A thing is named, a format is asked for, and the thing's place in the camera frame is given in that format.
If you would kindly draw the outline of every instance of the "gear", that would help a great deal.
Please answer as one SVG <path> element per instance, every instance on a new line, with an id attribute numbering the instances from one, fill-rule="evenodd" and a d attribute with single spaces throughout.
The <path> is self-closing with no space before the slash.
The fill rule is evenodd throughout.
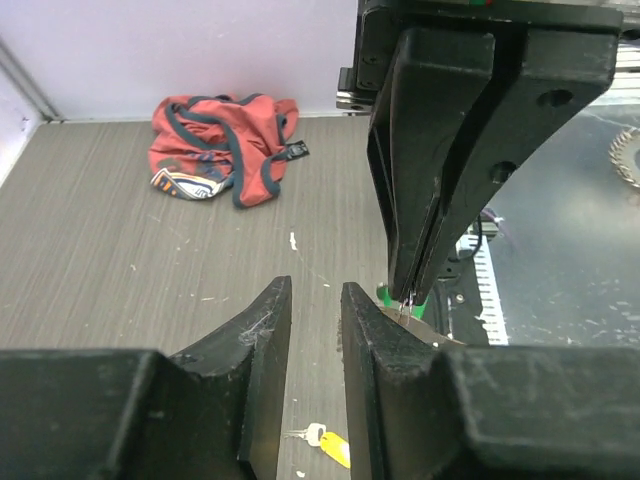
<path id="1" fill-rule="evenodd" d="M 640 129 L 621 132 L 611 144 L 609 157 L 622 179 L 640 191 L 640 168 L 636 158 L 640 155 Z"/>

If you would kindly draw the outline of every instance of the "black tag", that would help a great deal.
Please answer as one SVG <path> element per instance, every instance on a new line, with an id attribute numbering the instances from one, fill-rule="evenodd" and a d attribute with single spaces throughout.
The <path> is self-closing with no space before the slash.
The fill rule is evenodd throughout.
<path id="1" fill-rule="evenodd" d="M 298 158 L 306 157 L 309 155 L 309 149 L 307 144 L 302 140 L 287 144 L 287 161 L 297 160 Z"/>

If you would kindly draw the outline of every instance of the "wood grain surface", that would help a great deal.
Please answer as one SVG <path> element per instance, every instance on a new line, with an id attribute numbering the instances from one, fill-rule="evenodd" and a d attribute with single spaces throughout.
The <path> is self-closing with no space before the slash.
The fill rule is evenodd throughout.
<path id="1" fill-rule="evenodd" d="M 366 118 L 302 120 L 311 156 L 280 198 L 246 211 L 229 192 L 188 202 L 153 190 L 148 123 L 40 127 L 0 189 L 0 348 L 148 347 L 171 354 L 220 326 L 276 275 L 293 279 L 284 429 L 346 436 L 340 290 L 383 281 L 384 230 Z M 294 232 L 297 251 L 289 243 Z M 279 478 L 348 479 L 299 439 Z"/>

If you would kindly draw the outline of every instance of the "red cloth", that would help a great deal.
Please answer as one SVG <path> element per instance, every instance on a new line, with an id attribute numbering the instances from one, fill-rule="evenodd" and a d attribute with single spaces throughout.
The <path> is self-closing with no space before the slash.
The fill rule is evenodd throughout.
<path id="1" fill-rule="evenodd" d="M 232 186 L 237 207 L 257 205 L 280 193 L 286 141 L 297 122 L 294 100 L 275 101 L 261 94 L 242 100 L 227 95 L 168 97 L 153 114 L 158 136 L 149 149 L 152 184 L 193 200 Z"/>

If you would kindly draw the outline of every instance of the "silver key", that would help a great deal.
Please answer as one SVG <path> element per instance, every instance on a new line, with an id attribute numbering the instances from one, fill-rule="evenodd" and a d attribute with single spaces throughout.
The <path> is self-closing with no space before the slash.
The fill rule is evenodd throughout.
<path id="1" fill-rule="evenodd" d="M 320 438 L 327 433 L 327 426 L 321 423 L 311 423 L 304 430 L 288 430 L 283 433 L 284 438 L 302 438 L 312 447 L 320 446 Z"/>

